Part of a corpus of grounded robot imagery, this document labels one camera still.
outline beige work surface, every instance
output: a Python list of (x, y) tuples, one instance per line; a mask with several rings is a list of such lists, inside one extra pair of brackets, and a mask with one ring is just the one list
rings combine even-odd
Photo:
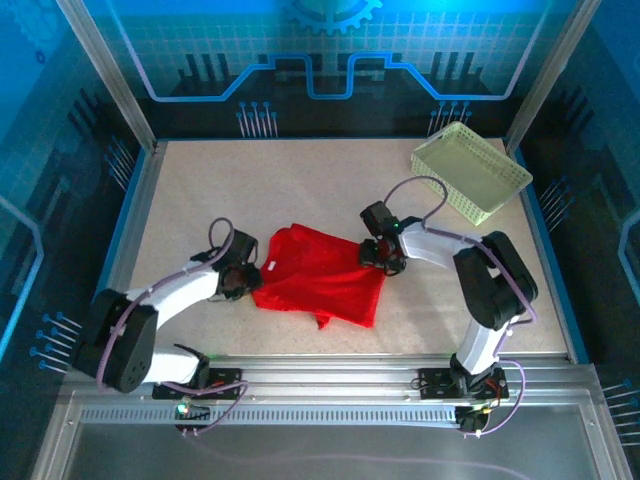
[[(280, 228), (301, 223), (361, 242), (362, 209), (411, 176), (412, 150), (422, 142), (393, 140), (250, 140), (170, 142), (136, 261), (132, 287), (180, 269), (208, 248), (207, 228), (218, 216), (260, 241), (258, 265)], [(400, 218), (421, 216), (438, 196), (420, 181), (389, 202)], [(456, 232), (504, 231), (538, 283), (540, 317), (508, 339), (504, 352), (566, 352), (542, 267), (518, 198), (473, 227), (446, 205), (432, 225)], [(223, 228), (218, 241), (223, 238)], [(186, 344), (206, 353), (351, 354), (451, 353), (469, 325), (455, 272), (410, 261), (385, 280), (376, 326), (367, 330), (333, 319), (318, 330), (304, 313), (259, 310), (251, 297), (235, 303), (200, 302), (168, 322), (158, 343)]]

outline red t-shirt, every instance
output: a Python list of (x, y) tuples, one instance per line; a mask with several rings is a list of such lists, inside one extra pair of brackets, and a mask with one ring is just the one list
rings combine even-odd
[(333, 317), (373, 328), (384, 272), (358, 264), (357, 243), (294, 223), (276, 232), (261, 269), (264, 287), (252, 292), (259, 308), (315, 315), (319, 328)]

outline green plastic basket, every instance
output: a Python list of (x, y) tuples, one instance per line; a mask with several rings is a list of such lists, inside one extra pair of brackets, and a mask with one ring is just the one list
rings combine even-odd
[[(427, 139), (411, 155), (415, 175), (442, 180), (447, 203), (474, 225), (495, 213), (525, 188), (533, 177), (460, 122), (453, 122)], [(442, 188), (425, 180), (442, 195)]]

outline white robotic arm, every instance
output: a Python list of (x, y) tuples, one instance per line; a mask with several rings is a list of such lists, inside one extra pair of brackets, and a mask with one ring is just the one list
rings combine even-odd
[(451, 234), (423, 226), (422, 219), (399, 221), (383, 202), (367, 207), (360, 217), (374, 239), (360, 245), (360, 263), (384, 269), (393, 276), (404, 271), (408, 259), (425, 260), (458, 274), (472, 319), (462, 344), (451, 359), (451, 377), (461, 396), (493, 375), (498, 351), (510, 325), (525, 311), (518, 294), (487, 251), (512, 277), (528, 302), (537, 296), (537, 286), (513, 244), (502, 232), (481, 238)]
[[(425, 230), (420, 222), (406, 227), (398, 238), (407, 258), (425, 260), (453, 271), (456, 271), (455, 255), (469, 248), (469, 244), (462, 240)], [(480, 236), (472, 234), (466, 235), (465, 238), (482, 241)], [(509, 325), (518, 318), (519, 315), (514, 316), (497, 330), (486, 328), (472, 319), (456, 354), (462, 367), (471, 375), (481, 374), (491, 368), (499, 360), (497, 350), (507, 334)]]
[[(192, 389), (206, 386), (208, 358), (181, 345), (156, 348), (156, 331), (197, 302), (215, 296), (236, 300), (262, 285), (260, 271), (249, 261), (257, 248), (256, 240), (239, 230), (233, 232), (228, 250), (217, 261), (212, 248), (192, 257), (182, 275), (172, 281), (126, 293), (100, 292), (72, 352), (72, 366), (99, 378), (104, 365), (104, 384), (123, 393), (143, 383), (171, 382)], [(149, 292), (146, 298), (136, 303), (145, 292)], [(109, 351), (108, 342), (123, 312), (131, 308)]]

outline glass wall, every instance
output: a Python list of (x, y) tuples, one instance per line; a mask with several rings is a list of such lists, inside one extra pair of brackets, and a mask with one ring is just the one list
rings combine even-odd
[(574, 3), (87, 2), (165, 138), (504, 135)]
[(604, 387), (640, 381), (638, 18), (640, 2), (602, 2), (522, 144)]
[(55, 2), (0, 8), (0, 476), (8, 479), (29, 475), (75, 338), (51, 320), (60, 312), (79, 321), (89, 306), (140, 146)]

